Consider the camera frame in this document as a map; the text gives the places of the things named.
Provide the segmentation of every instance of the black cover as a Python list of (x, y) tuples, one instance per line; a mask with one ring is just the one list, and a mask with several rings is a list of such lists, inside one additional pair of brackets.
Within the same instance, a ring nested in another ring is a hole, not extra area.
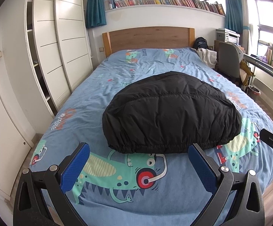
[(241, 115), (223, 92), (170, 71), (126, 86), (102, 117), (108, 146), (121, 153), (183, 153), (226, 144), (241, 131)]

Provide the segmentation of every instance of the printer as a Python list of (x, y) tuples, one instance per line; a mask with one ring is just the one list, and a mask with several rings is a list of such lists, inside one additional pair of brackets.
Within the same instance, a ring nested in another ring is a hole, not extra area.
[(240, 34), (228, 29), (216, 29), (216, 40), (223, 42), (232, 42), (233, 44), (239, 45)]

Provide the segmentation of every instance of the white sliding door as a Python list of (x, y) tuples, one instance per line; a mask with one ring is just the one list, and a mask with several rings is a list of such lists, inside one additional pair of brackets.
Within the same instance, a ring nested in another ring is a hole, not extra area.
[(71, 95), (59, 53), (54, 0), (34, 0), (33, 31), (39, 65), (57, 110)]
[(55, 0), (56, 30), (62, 63), (73, 91), (92, 73), (82, 0)]

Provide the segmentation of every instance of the bookshelf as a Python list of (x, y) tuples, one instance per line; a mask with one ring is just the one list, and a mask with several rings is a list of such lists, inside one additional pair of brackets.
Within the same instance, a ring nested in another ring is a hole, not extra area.
[(104, 0), (105, 11), (130, 6), (148, 5), (187, 7), (225, 16), (222, 5), (218, 4), (217, 2), (214, 4), (209, 4), (207, 1), (200, 0)]
[(176, 6), (176, 5), (164, 5), (164, 4), (146, 4), (146, 5), (134, 5), (134, 6), (128, 6), (128, 7), (119, 7), (119, 8), (115, 8), (115, 9), (106, 10), (106, 13), (111, 12), (111, 11), (115, 11), (115, 10), (118, 11), (118, 10), (121, 10), (121, 9), (129, 9), (129, 8), (132, 8), (132, 7), (157, 7), (157, 6), (160, 6), (160, 7), (175, 7), (175, 8), (181, 8), (181, 9), (193, 9), (193, 10), (196, 10), (196, 11), (200, 10), (200, 11), (205, 12), (205, 13), (211, 13), (213, 15), (225, 17), (224, 15), (214, 13), (214, 12), (211, 12), (211, 11), (207, 11), (207, 10), (203, 10), (203, 9), (199, 9), (199, 8)]

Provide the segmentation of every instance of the wooden headboard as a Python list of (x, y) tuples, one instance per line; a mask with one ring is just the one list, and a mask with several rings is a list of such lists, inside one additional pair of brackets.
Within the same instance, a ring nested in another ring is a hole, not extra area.
[(103, 33), (105, 55), (141, 48), (192, 47), (195, 29), (185, 27), (139, 27)]

